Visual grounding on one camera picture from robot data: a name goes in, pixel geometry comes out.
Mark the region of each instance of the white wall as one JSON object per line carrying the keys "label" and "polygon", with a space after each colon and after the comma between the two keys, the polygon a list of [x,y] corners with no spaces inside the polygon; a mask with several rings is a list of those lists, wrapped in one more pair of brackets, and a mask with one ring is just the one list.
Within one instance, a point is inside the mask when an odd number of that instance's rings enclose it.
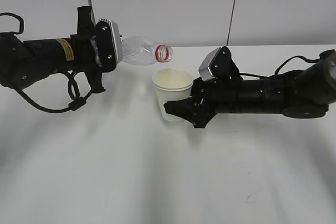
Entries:
{"label": "white wall", "polygon": [[[0,12],[12,12],[25,20],[20,39],[68,37],[77,31],[77,7],[87,0],[0,0]],[[0,17],[0,31],[18,30],[12,18]]]}
{"label": "white wall", "polygon": [[[96,18],[115,20],[124,36],[145,35],[173,46],[226,44],[233,0],[92,0]],[[76,31],[76,7],[87,0],[0,0],[1,12],[25,19],[21,39]],[[332,44],[334,0],[236,0],[229,45]],[[17,23],[0,18],[0,30]]]}
{"label": "white wall", "polygon": [[174,46],[226,43],[233,0],[92,0],[96,18],[110,18],[125,36]]}
{"label": "white wall", "polygon": [[335,0],[236,0],[230,45],[335,42]]}

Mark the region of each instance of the black cable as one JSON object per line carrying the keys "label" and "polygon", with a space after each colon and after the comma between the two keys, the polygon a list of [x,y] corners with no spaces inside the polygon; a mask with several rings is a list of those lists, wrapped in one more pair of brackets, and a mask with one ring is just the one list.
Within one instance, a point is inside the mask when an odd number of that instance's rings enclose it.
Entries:
{"label": "black cable", "polygon": [[68,93],[70,98],[74,101],[75,99],[80,98],[80,92],[79,92],[79,88],[77,85],[77,82],[75,81],[75,76],[77,74],[77,72],[73,71],[71,74],[69,74],[68,72],[63,73],[65,76],[68,77],[69,81],[68,81]]}
{"label": "black cable", "polygon": [[311,60],[311,59],[307,59],[306,57],[304,56],[301,56],[301,55],[297,55],[297,56],[293,56],[291,58],[289,58],[288,60],[286,60],[283,64],[280,65],[280,67],[277,68],[277,70],[275,70],[275,73],[274,75],[277,76],[279,74],[279,71],[289,62],[291,61],[292,59],[295,59],[295,58],[299,58],[307,63],[317,63],[319,62],[321,59],[316,59],[316,60]]}
{"label": "black cable", "polygon": [[[74,77],[76,74],[69,74],[68,72],[66,73],[63,73],[68,79],[69,79],[69,83],[71,87],[74,87],[74,90],[75,90],[75,96],[77,96],[76,94],[76,88],[78,89],[78,85],[76,83],[76,81],[74,80]],[[98,79],[100,78],[100,74],[101,72],[100,71],[97,71],[97,76],[96,76],[96,80],[95,80],[95,83],[94,85],[92,86],[92,88],[90,89],[90,91],[87,93],[87,95],[82,98],[82,97],[78,97],[76,98],[72,103],[69,104],[69,106],[67,108],[64,108],[64,109],[60,109],[60,110],[54,110],[54,109],[48,109],[46,107],[43,107],[39,104],[37,104],[33,99],[31,99],[22,89],[20,89],[15,83],[13,83],[11,80],[7,79],[5,76],[3,76],[2,74],[0,74],[0,78],[5,80],[9,86],[14,89],[23,99],[25,99],[31,106],[33,106],[34,108],[38,109],[38,110],[41,110],[43,112],[47,112],[47,113],[52,113],[52,114],[61,114],[61,113],[64,113],[64,112],[68,112],[70,110],[76,110],[78,109],[79,107],[81,107],[82,105],[85,104],[86,100],[92,95],[93,93],[93,90],[98,82]]]}
{"label": "black cable", "polygon": [[259,76],[257,74],[252,73],[240,73],[241,76],[250,76],[250,77],[256,77],[256,78],[266,78],[266,76]]}

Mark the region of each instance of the cup rim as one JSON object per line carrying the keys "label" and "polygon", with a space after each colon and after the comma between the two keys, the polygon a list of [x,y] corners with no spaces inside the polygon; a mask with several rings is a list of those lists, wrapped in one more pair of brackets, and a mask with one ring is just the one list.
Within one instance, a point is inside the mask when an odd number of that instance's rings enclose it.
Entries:
{"label": "cup rim", "polygon": [[[179,70],[179,71],[183,71],[183,72],[189,74],[189,75],[191,76],[191,82],[190,82],[187,86],[185,86],[185,87],[182,87],[182,88],[173,88],[173,89],[167,89],[167,88],[163,88],[163,87],[161,87],[161,86],[156,85],[156,84],[154,83],[154,76],[155,76],[156,74],[158,74],[159,72],[161,72],[161,71],[163,71],[163,70],[166,70],[166,69]],[[169,91],[169,92],[176,92],[176,91],[184,91],[184,90],[189,89],[189,88],[194,84],[194,78],[193,78],[193,76],[192,76],[189,72],[187,72],[187,71],[185,71],[185,70],[183,70],[183,69],[180,69],[180,68],[164,68],[164,69],[160,69],[160,70],[156,71],[156,72],[152,75],[152,83],[153,83],[153,85],[154,85],[157,89],[160,89],[160,90],[163,90],[163,91]]]}

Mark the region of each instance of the bottle neck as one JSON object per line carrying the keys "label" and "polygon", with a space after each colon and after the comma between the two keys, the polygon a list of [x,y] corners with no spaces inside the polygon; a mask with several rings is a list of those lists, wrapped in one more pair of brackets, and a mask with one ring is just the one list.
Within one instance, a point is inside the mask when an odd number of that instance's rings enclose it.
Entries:
{"label": "bottle neck", "polygon": [[173,57],[173,49],[167,45],[155,46],[153,52],[158,62],[169,62]]}

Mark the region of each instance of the black robotic arm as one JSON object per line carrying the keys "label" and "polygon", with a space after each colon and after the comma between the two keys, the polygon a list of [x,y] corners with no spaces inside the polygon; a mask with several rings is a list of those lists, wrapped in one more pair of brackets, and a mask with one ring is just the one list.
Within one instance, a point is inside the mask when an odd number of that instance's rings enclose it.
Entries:
{"label": "black robotic arm", "polygon": [[[279,74],[291,59],[301,58],[312,67]],[[273,76],[240,73],[227,47],[211,52],[199,68],[191,97],[164,105],[166,112],[204,128],[218,113],[282,114],[290,118],[320,118],[336,101],[336,52],[325,51],[317,60],[295,56]],[[242,76],[258,80],[243,80]]]}

